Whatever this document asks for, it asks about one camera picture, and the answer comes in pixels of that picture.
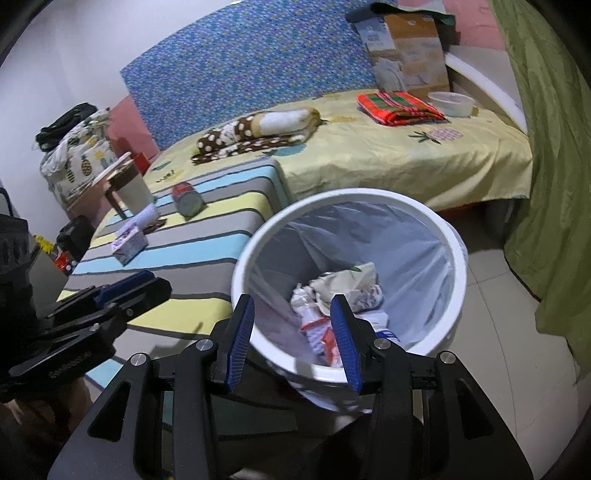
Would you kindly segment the person left hand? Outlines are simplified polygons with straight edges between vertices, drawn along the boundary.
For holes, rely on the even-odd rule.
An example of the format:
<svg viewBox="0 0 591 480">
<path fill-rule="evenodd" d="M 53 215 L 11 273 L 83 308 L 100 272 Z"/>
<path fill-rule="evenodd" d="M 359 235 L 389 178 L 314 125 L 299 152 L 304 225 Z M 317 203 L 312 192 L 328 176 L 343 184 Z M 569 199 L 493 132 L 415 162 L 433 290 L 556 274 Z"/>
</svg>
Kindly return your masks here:
<svg viewBox="0 0 591 480">
<path fill-rule="evenodd" d="M 1 433 L 10 440 L 23 436 L 71 433 L 92 406 L 83 378 L 50 389 L 45 399 L 13 399 L 1 404 Z"/>
</svg>

